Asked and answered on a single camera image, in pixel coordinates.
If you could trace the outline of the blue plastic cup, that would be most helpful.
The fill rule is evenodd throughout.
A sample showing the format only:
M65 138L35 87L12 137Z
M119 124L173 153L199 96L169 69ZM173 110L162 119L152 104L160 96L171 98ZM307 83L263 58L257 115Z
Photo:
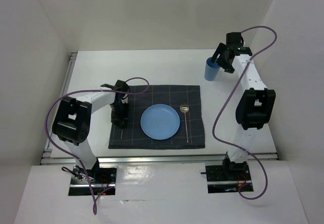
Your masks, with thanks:
M219 65L217 62L211 62L212 58L209 57L206 60L206 66L205 66L205 79L207 81L213 81L219 71Z

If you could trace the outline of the blue plastic plate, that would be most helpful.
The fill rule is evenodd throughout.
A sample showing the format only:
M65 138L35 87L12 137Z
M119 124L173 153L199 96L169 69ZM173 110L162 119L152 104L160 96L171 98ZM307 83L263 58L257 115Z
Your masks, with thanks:
M142 131L151 139L166 140L179 130L180 117L172 107L156 104L143 112L140 125Z

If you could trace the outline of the dark grey checked cloth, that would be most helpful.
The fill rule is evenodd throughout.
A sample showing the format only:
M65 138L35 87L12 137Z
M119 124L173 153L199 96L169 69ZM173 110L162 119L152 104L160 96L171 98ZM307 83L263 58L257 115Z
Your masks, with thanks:
M128 125L113 125L109 149L205 148L199 85L131 86Z

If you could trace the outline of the silver metal spoon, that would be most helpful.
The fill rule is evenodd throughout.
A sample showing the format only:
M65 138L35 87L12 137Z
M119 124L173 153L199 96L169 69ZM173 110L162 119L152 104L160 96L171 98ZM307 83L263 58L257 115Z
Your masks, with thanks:
M185 130L186 130L186 142L189 143L187 117L186 117L186 114L189 112L189 105L186 104L186 103L181 104L180 105L180 111L184 114Z

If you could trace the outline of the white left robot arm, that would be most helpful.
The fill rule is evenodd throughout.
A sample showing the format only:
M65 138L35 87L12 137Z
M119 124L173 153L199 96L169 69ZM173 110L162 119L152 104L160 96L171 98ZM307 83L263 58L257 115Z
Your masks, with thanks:
M80 163L76 160L76 166L89 183L95 183L100 178L98 158L87 140L92 113L109 105L112 124L121 130L128 124L129 103L126 93L130 92L129 85L117 80L115 85L103 84L101 88L113 92L92 92L80 98L64 97L52 125L52 132L82 161Z

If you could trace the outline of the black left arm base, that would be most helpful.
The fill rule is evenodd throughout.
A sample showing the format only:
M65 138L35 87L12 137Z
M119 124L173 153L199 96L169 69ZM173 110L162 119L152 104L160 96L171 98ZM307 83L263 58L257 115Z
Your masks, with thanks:
M69 196L90 196L91 191L88 185L86 175L79 169L74 167L72 170L62 167L62 171L71 174ZM115 183L117 176L117 168L100 168L95 177L89 175L90 183L95 196L98 195L115 195Z

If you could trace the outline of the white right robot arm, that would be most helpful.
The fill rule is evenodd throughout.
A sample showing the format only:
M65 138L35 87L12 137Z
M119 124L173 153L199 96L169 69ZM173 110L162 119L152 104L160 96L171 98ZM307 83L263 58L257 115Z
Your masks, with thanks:
M216 63L227 73L238 74L235 87L241 86L243 94L236 107L235 119L238 124L235 141L224 144L235 147L227 153L221 167L221 174L226 179L233 179L247 166L251 144L257 132L270 120L276 93L268 89L254 65L255 55L244 46L240 32L230 32L226 42L217 47L211 63Z

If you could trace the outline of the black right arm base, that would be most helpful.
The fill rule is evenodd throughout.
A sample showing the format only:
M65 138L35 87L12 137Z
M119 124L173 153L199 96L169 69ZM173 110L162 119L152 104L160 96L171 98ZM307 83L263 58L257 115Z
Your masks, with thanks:
M253 192L252 178L248 166L244 170L229 171L223 165L205 165L201 173L207 180L209 194Z

